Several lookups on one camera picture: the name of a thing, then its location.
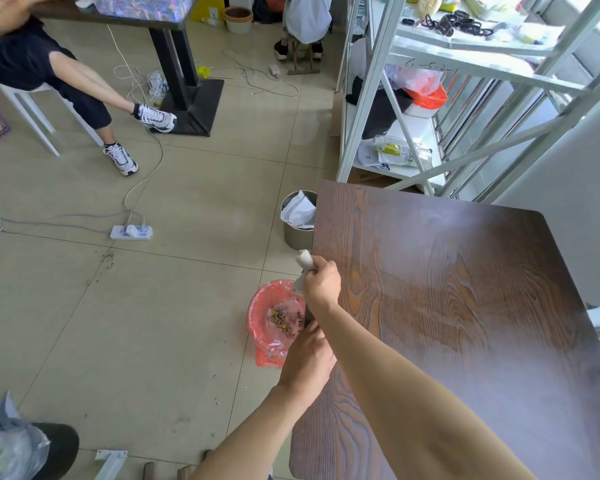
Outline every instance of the forearm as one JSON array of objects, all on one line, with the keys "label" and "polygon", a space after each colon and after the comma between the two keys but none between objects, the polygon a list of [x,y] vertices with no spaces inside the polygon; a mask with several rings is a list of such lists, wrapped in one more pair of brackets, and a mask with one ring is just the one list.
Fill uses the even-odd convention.
[{"label": "forearm", "polygon": [[314,306],[312,313],[399,479],[533,478],[446,387],[336,303]]},{"label": "forearm", "polygon": [[280,386],[213,451],[190,480],[264,480],[280,446],[304,413]]}]

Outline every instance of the white sneaker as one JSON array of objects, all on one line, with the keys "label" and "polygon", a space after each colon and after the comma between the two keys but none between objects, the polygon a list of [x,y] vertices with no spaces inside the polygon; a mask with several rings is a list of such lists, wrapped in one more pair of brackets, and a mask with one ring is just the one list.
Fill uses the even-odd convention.
[{"label": "white sneaker", "polygon": [[105,146],[103,151],[105,155],[113,160],[113,163],[116,164],[120,173],[125,177],[133,175],[138,171],[138,164],[131,158],[131,155],[127,153],[121,144],[116,143],[111,146]]},{"label": "white sneaker", "polygon": [[165,111],[159,111],[146,104],[140,104],[138,109],[138,119],[147,128],[158,130],[161,133],[168,133],[176,126],[178,117],[175,114]]}]

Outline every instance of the wooden table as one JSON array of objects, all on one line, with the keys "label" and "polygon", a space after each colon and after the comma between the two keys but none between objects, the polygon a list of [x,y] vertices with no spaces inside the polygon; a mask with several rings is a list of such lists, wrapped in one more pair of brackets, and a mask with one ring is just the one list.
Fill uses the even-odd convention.
[{"label": "wooden table", "polygon": [[172,133],[211,135],[224,80],[198,78],[187,37],[186,21],[189,14],[181,23],[138,20],[103,15],[94,6],[80,9],[75,5],[75,1],[54,0],[40,3],[33,7],[32,14],[39,18],[131,25],[149,29],[164,78],[169,85],[169,92],[164,97],[160,109],[172,112],[178,117]]},{"label": "wooden table", "polygon": [[[540,480],[600,480],[600,343],[542,215],[325,181],[313,252],[336,261],[341,306]],[[289,466],[304,480],[395,478],[337,366]]]}]

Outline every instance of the sneaker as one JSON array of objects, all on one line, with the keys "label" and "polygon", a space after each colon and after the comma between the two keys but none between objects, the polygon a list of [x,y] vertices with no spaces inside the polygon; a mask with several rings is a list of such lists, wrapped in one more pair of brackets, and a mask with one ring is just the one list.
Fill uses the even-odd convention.
[{"label": "sneaker", "polygon": [[276,42],[273,46],[273,51],[276,53],[276,57],[279,61],[286,61],[289,55],[289,46],[282,45],[282,40]]},{"label": "sneaker", "polygon": [[120,173],[125,177],[133,175],[138,171],[138,164],[131,158],[131,155],[127,153],[121,144],[116,143],[105,146],[103,151],[106,156],[113,160],[113,163],[116,164]]},{"label": "sneaker", "polygon": [[138,119],[147,128],[158,130],[160,133],[168,133],[176,126],[178,117],[170,112],[159,111],[146,104],[140,104]]},{"label": "sneaker", "polygon": [[312,43],[311,52],[313,53],[313,59],[316,61],[322,60],[322,42]]}]

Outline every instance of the seated person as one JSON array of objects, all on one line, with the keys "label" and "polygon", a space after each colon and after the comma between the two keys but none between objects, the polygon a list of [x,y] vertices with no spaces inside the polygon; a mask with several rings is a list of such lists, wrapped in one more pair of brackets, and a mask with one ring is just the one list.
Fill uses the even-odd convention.
[{"label": "seated person", "polygon": [[285,0],[282,11],[282,39],[273,46],[279,61],[288,56],[289,34],[311,45],[312,56],[322,58],[322,38],[331,24],[331,0]]},{"label": "seated person", "polygon": [[176,116],[145,104],[135,104],[115,92],[103,78],[52,39],[30,8],[47,0],[0,0],[0,84],[26,91],[45,82],[55,88],[92,127],[105,144],[104,153],[124,176],[138,165],[113,134],[104,103],[140,120],[147,128],[171,131]]}]

